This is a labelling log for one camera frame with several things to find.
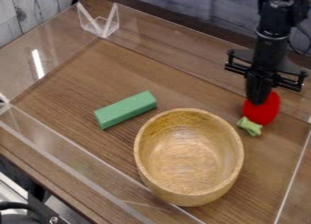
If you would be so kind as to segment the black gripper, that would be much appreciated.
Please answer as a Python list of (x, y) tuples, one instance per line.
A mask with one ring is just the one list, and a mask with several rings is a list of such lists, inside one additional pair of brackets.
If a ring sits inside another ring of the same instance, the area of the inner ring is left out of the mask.
[(309, 73), (287, 57), (282, 59), (275, 68), (266, 68), (253, 65), (253, 50), (230, 49), (227, 56), (225, 69), (247, 77), (247, 99), (255, 106), (266, 102), (274, 87), (302, 91)]

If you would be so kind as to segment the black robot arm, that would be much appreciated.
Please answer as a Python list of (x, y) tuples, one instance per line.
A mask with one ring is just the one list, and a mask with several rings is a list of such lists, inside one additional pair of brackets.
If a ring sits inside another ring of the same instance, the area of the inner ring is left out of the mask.
[(301, 92), (309, 76), (287, 57), (291, 29), (307, 18), (309, 0), (258, 0), (258, 8), (255, 47), (229, 50), (225, 64), (226, 70), (246, 77), (247, 99), (255, 106), (266, 102), (275, 87)]

